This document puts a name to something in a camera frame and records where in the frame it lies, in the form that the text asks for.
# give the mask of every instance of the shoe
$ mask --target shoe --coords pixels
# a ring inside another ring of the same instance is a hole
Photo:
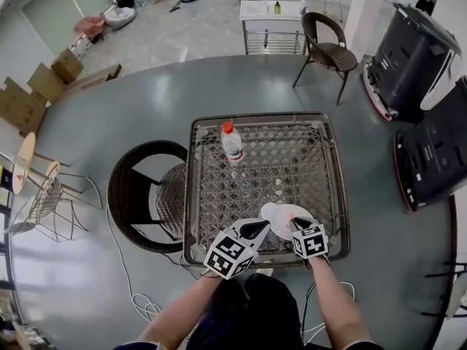
[[[256,270],[256,273],[260,273],[261,275],[266,275],[271,277],[272,273],[274,272],[273,268],[259,268]]]

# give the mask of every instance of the white bean bag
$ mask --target white bean bag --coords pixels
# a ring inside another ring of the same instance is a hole
[[[113,30],[128,25],[136,17],[136,10],[132,8],[112,8],[105,13],[105,23]]]

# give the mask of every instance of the red cloth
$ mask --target red cloth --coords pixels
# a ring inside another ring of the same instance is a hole
[[[74,31],[77,34],[84,33],[90,40],[95,36],[99,35],[105,29],[105,17],[104,15],[84,17],[74,27]]]

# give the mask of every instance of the red bottle cap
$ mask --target red bottle cap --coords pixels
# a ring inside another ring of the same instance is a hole
[[[232,133],[234,130],[234,124],[232,122],[225,122],[222,124],[222,131],[225,133]]]

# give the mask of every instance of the black and white marker cube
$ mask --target black and white marker cube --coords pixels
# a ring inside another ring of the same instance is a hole
[[[258,252],[238,242],[234,237],[219,232],[207,253],[204,265],[217,275],[230,279],[245,271]]]
[[[294,252],[304,259],[328,252],[328,237],[321,224],[314,223],[306,230],[292,232],[292,242]]]

